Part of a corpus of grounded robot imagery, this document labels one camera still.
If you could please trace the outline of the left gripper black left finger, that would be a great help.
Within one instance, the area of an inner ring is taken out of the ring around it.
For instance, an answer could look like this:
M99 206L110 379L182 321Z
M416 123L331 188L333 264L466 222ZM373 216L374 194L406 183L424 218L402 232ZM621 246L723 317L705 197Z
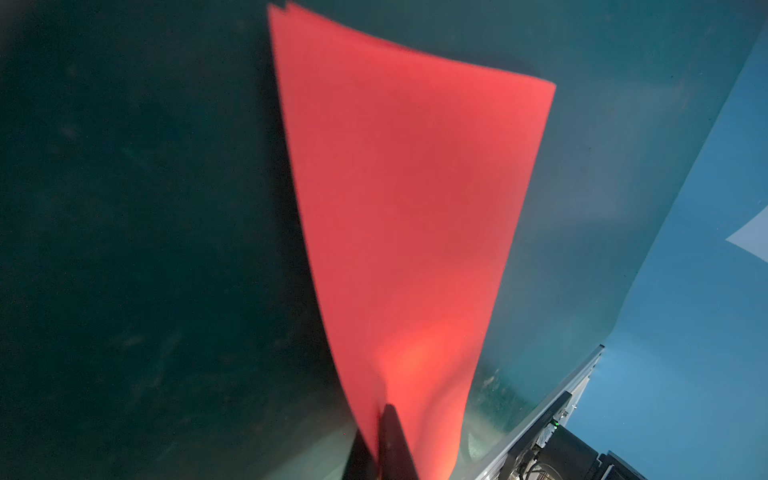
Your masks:
M356 432L342 480L377 480L378 466L360 431Z

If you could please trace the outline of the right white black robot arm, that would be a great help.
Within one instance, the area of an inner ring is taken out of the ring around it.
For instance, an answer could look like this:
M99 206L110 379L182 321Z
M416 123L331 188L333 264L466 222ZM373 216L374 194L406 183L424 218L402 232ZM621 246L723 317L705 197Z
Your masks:
M532 459L518 468L518 479L646 480L612 451L599 453L562 424Z

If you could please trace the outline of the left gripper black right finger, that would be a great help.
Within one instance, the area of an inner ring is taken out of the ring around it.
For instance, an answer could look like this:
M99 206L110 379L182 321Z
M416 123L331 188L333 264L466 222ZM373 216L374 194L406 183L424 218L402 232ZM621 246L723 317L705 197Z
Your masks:
M392 404L384 407L379 419L378 470L381 480L419 479L397 410Z

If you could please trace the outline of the red square paper sheet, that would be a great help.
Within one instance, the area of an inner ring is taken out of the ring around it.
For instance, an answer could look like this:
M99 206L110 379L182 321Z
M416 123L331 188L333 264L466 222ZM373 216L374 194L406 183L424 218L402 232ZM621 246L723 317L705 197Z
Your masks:
M472 379L555 95L298 5L268 23L324 329L371 450L396 409L417 475L455 466Z

